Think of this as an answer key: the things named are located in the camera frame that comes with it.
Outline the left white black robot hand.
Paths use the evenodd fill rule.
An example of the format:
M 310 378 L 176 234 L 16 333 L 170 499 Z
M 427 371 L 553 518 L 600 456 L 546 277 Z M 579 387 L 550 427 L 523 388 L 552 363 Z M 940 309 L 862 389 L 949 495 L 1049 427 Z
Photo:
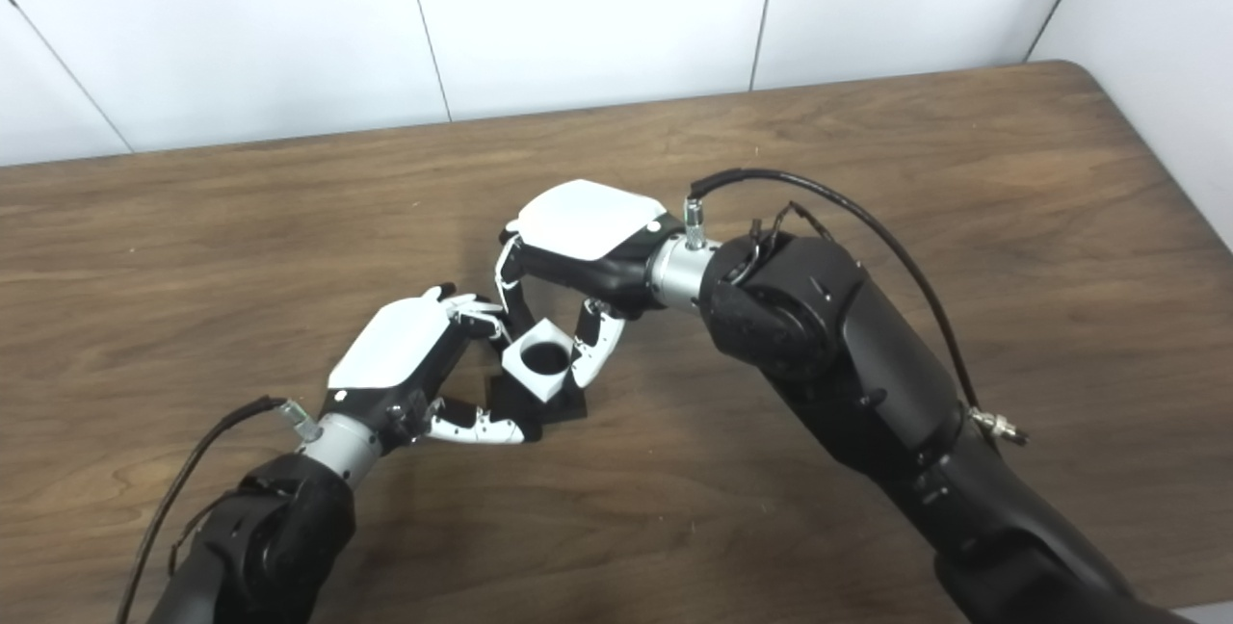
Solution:
M 462 401 L 440 400 L 439 390 L 473 342 L 506 347 L 506 311 L 473 294 L 432 286 L 419 298 L 383 305 L 327 379 L 323 416 L 366 428 L 380 455 L 419 438 L 461 444 L 533 443 L 515 421 Z

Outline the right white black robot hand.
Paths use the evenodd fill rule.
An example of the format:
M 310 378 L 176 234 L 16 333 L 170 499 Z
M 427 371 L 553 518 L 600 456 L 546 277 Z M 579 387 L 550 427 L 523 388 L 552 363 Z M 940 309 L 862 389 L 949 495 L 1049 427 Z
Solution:
M 534 326 L 524 277 L 583 295 L 566 384 L 586 390 L 612 356 L 625 323 L 665 308 L 652 286 L 653 260 L 683 231 L 682 221 L 649 195 L 582 179 L 538 195 L 499 234 L 494 282 L 510 334 Z

